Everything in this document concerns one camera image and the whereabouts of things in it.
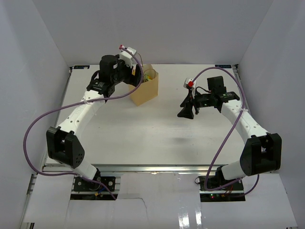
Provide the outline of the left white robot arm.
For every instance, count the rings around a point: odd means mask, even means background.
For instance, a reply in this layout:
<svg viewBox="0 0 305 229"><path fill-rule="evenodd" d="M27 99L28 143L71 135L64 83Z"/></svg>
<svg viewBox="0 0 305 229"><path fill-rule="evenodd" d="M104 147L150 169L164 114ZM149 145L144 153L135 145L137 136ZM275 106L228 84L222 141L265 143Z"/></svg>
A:
<svg viewBox="0 0 305 229"><path fill-rule="evenodd" d="M101 179L98 169L85 160L85 150L80 143L81 133L101 106L113 98L116 85L124 82L139 86L142 69L139 62L133 66L135 56L133 49L103 56L100 69L92 75L80 104L58 127L50 127L46 132L49 158L84 177L84 184L89 190L98 189Z"/></svg>

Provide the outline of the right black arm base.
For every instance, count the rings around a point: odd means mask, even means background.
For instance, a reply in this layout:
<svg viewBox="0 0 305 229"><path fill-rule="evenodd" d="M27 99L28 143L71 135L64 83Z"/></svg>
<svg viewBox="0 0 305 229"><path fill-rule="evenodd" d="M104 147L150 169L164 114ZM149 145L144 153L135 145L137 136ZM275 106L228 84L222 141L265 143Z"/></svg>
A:
<svg viewBox="0 0 305 229"><path fill-rule="evenodd" d="M242 181L238 181L230 186L208 191L204 188L205 176L198 176L194 182L200 189L200 201L204 202L238 202L245 201L244 186Z"/></svg>

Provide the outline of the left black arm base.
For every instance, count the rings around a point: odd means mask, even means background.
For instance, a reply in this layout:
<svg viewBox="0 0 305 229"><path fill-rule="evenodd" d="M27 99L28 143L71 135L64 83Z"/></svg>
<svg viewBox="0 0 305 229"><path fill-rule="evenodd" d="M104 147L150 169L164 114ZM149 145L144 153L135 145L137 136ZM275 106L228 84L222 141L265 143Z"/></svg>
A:
<svg viewBox="0 0 305 229"><path fill-rule="evenodd" d="M116 177L100 177L100 183L103 183L111 192L115 190ZM80 177L76 177L72 190L74 192L97 192L107 191L103 185L85 181Z"/></svg>

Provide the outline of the green Himalaya sachet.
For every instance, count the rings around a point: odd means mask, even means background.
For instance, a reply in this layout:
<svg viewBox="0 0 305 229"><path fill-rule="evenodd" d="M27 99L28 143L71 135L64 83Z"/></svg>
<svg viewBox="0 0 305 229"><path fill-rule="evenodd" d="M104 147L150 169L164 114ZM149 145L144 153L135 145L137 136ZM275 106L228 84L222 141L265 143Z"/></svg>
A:
<svg viewBox="0 0 305 229"><path fill-rule="evenodd" d="M153 79L154 78L151 77L150 75L145 74L144 77L143 77L143 81L142 82L145 83L145 82L151 81Z"/></svg>

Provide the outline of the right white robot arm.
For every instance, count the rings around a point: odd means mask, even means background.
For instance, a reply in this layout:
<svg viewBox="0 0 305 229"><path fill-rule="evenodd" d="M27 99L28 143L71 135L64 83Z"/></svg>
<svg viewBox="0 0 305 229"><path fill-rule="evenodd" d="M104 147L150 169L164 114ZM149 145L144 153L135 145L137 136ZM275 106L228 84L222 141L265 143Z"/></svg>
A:
<svg viewBox="0 0 305 229"><path fill-rule="evenodd" d="M242 107L235 92L228 92L222 76L208 78L208 92L201 94L196 82L186 79L188 95L181 103L178 117L193 119L200 108L214 107L233 125L244 142L240 159L220 166L212 177L206 177L207 188L227 190L234 180L279 170L281 167L282 139L279 134L262 128Z"/></svg>

